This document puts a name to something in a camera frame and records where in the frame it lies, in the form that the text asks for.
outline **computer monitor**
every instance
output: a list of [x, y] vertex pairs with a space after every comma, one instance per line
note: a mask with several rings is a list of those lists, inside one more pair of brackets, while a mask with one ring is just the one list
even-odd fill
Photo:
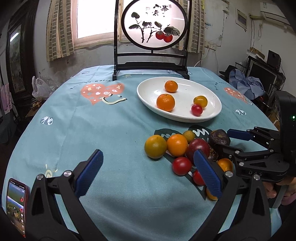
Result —
[[254, 61], [251, 61], [250, 63], [250, 71], [248, 72], [247, 77], [249, 76], [258, 78], [261, 81], [263, 88], [268, 95], [272, 90], [271, 85], [275, 83], [277, 78], [277, 75], [275, 73]]

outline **human hand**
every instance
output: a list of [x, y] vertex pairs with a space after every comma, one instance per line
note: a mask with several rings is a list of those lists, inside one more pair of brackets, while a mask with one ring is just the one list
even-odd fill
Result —
[[[280, 185], [280, 186], [288, 185], [289, 186], [287, 191], [285, 192], [284, 198], [283, 198], [283, 201], [286, 201], [285, 203], [290, 204], [292, 201], [295, 200], [295, 199], [288, 200], [291, 195], [296, 193], [296, 178], [295, 177], [286, 176], [282, 181], [280, 181], [279, 183], [276, 183], [275, 185]], [[276, 197], [276, 191], [274, 189], [273, 183], [263, 182], [263, 186], [265, 188], [266, 195], [268, 198]]]

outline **round screen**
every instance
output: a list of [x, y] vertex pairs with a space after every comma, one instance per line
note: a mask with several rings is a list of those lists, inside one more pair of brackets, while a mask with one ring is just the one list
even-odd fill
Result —
[[163, 50], [178, 43], [187, 29], [187, 16], [175, 0], [134, 0], [124, 10], [125, 36], [143, 49]]

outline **speaker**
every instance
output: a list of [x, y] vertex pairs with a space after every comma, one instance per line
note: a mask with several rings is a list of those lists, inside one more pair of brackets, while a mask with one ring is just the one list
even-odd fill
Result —
[[277, 53], [268, 50], [267, 64], [279, 71], [281, 57]]

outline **blue clothing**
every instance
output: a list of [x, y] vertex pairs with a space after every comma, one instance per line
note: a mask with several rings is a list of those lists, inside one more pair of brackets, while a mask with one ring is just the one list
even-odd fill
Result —
[[233, 69], [229, 73], [229, 84], [250, 100], [254, 100], [258, 96], [262, 96], [265, 92], [263, 85], [258, 78], [246, 78], [245, 75], [238, 69]]

